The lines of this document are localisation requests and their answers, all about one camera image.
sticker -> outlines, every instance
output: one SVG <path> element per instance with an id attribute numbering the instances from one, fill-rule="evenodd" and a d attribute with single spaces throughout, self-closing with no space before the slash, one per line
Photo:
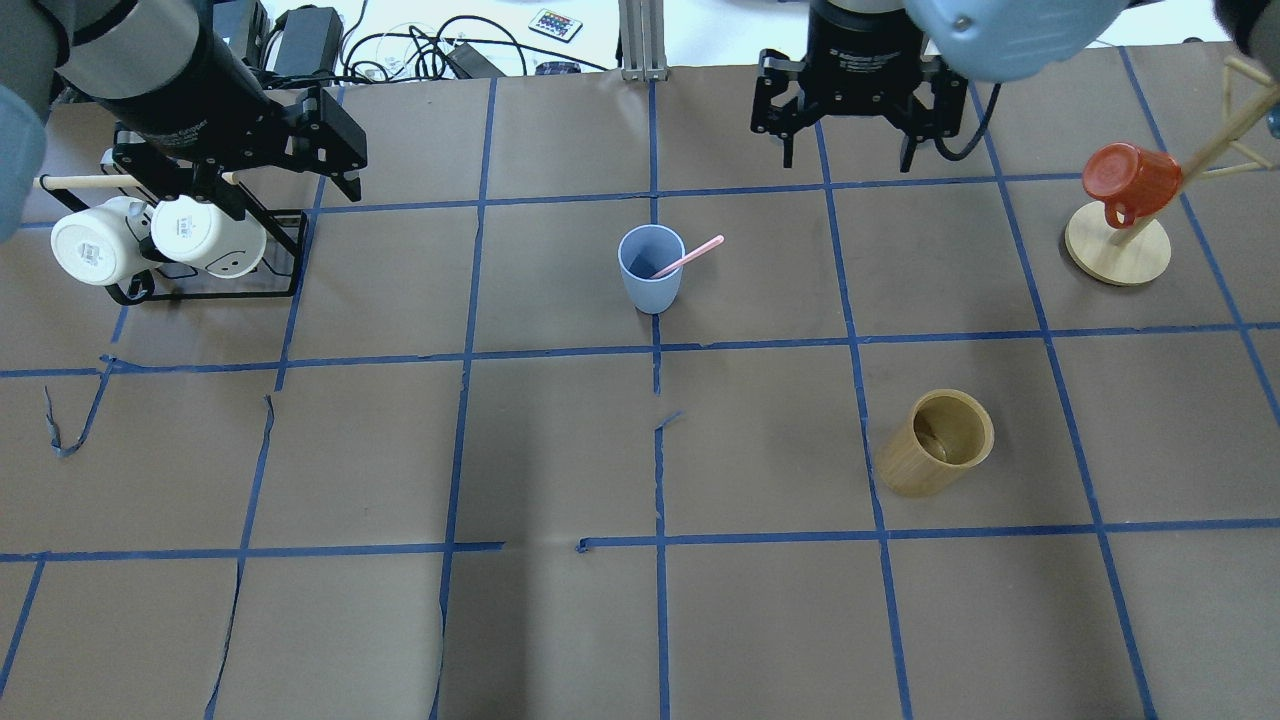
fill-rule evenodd
<path id="1" fill-rule="evenodd" d="M 99 260 L 102 259 L 101 246 L 93 245 L 92 242 L 79 243 L 76 246 L 76 251 L 79 254 L 81 260 L 91 268 L 96 268 Z"/>

metal bracket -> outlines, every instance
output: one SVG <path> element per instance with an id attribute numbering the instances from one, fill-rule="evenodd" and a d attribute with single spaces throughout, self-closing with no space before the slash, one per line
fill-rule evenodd
<path id="1" fill-rule="evenodd" d="M 618 0 L 622 79 L 667 79 L 662 0 Z"/>

wooden base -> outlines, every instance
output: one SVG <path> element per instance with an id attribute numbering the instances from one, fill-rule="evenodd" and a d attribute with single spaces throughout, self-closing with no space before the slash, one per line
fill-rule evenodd
<path id="1" fill-rule="evenodd" d="M 1089 202 L 1071 215 L 1066 224 L 1071 260 L 1105 283 L 1135 286 L 1158 278 L 1171 255 L 1165 228 L 1152 220 L 1129 242 L 1115 245 L 1111 237 L 1120 231 L 1107 224 L 1102 208 L 1102 202 Z"/>

